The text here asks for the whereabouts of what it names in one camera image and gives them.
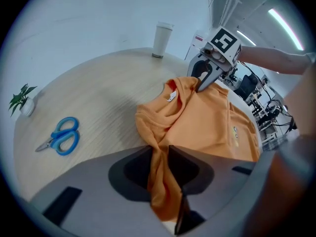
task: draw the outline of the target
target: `round wooden table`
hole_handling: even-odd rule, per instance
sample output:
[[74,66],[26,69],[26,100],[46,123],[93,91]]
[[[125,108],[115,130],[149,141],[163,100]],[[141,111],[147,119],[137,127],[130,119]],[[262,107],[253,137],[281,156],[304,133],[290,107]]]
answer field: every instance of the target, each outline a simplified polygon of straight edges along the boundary
[[[14,161],[21,196],[29,201],[42,187],[74,165],[145,145],[135,126],[138,104],[157,97],[170,78],[186,76],[188,63],[151,48],[120,51],[84,62],[47,85],[30,117],[20,116],[14,131]],[[230,92],[229,99],[254,122],[250,108]],[[79,120],[80,140],[67,156],[35,149],[65,117]],[[71,140],[62,148],[67,148]]]

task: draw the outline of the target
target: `paper cup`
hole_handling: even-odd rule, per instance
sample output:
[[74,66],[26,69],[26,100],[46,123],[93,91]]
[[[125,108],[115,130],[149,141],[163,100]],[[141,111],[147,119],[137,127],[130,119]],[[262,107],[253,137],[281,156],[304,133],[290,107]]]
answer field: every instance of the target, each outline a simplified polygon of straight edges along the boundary
[[158,22],[155,34],[153,57],[162,58],[166,50],[173,25]]

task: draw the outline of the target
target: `ceiling light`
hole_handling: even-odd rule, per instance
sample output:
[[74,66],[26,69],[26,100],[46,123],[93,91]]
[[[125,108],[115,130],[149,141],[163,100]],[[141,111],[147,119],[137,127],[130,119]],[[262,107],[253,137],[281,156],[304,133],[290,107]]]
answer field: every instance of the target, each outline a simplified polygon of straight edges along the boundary
[[285,29],[287,34],[290,36],[290,38],[293,40],[294,44],[296,45],[296,48],[298,50],[304,50],[300,41],[296,37],[293,30],[289,27],[289,25],[285,22],[285,20],[274,10],[269,10],[269,13],[280,23],[280,25]]
[[251,42],[251,44],[253,44],[253,45],[256,45],[250,38],[248,38],[245,34],[243,34],[242,32],[240,32],[240,31],[237,31],[241,36],[243,36],[245,39],[247,39],[248,41],[250,41]]

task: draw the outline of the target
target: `green plant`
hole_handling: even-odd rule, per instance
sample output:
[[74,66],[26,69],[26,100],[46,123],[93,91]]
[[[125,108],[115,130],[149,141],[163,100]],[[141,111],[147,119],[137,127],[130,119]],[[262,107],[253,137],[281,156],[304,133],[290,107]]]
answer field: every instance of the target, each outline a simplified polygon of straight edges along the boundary
[[27,94],[29,94],[33,89],[35,89],[37,86],[35,87],[28,87],[28,84],[24,85],[22,88],[21,88],[21,92],[18,94],[18,95],[14,95],[13,94],[13,98],[12,100],[10,101],[10,107],[9,107],[9,110],[13,107],[13,110],[12,110],[12,114],[11,116],[13,115],[15,109],[19,106],[20,106],[20,109],[24,106],[26,100],[28,99],[26,97]]

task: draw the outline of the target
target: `orange t-shirt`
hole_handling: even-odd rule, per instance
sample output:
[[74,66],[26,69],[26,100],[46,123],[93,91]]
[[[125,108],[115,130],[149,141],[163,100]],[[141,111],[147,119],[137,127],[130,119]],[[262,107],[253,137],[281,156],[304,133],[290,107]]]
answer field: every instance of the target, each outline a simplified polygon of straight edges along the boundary
[[137,107],[138,132],[154,149],[148,190],[151,206],[162,221],[178,217],[182,197],[168,167],[169,145],[240,160],[259,158],[255,127],[227,100],[228,90],[213,83],[196,93],[198,82],[195,77],[171,79],[156,99]]

